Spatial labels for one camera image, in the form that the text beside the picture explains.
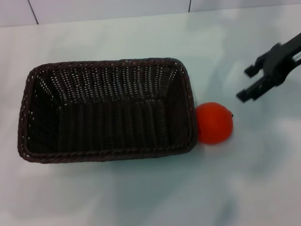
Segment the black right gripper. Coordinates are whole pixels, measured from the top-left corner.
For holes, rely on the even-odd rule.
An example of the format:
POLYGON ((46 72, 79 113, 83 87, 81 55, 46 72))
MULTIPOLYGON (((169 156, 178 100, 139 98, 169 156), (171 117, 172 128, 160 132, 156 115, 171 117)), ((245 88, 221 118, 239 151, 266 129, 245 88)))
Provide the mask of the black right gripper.
POLYGON ((287 43, 276 44, 267 55, 265 53, 259 56, 254 64, 244 70, 248 77, 253 77, 263 69, 264 79, 259 79, 250 87, 238 92, 236 97, 242 102, 257 100, 274 86, 281 85, 294 67, 292 48, 287 43))

